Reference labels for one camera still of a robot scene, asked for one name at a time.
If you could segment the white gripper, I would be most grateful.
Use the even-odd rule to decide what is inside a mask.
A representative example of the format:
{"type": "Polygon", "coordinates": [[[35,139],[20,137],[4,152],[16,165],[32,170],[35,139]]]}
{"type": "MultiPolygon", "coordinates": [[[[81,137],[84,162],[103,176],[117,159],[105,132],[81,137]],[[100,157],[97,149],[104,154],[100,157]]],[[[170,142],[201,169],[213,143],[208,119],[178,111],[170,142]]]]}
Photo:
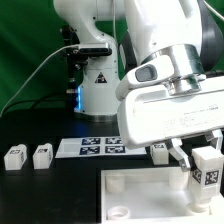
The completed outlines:
{"type": "Polygon", "coordinates": [[[163,85],[132,90],[121,102],[118,127],[129,149],[165,142],[183,172],[191,169],[182,140],[205,133],[213,148],[221,148],[224,128],[224,77],[201,82],[201,91],[170,96],[163,85]]]}

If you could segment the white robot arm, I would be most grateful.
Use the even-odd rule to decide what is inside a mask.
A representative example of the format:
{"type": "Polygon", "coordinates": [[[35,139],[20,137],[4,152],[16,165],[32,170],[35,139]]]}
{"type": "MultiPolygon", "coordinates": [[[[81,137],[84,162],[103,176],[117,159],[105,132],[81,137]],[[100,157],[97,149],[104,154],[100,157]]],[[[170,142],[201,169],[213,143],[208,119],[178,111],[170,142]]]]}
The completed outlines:
{"type": "Polygon", "coordinates": [[[109,0],[53,4],[78,36],[75,52],[87,57],[80,114],[114,117],[126,147],[164,143],[184,170],[194,168],[196,159],[181,149],[182,139],[224,129],[224,77],[204,73],[198,0],[118,0],[135,59],[123,78],[115,73],[114,38],[95,25],[110,16],[109,0]]]}

